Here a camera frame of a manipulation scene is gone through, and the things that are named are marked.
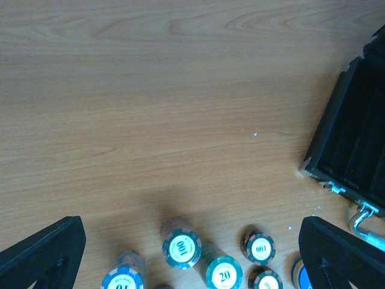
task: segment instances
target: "wood grain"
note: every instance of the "wood grain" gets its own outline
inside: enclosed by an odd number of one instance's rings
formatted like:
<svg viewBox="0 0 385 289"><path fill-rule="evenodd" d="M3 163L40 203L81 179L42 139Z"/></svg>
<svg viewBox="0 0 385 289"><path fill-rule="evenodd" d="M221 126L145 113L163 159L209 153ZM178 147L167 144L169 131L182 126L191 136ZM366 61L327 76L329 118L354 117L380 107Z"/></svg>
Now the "wood grain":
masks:
<svg viewBox="0 0 385 289"><path fill-rule="evenodd" d="M290 288L303 217L347 229L355 211L298 166L384 23L381 1L1 0L0 250L80 215L75 288L99 288L128 249L150 287L203 288L163 261L161 223L189 218L245 272L239 233L256 223Z"/></svg>

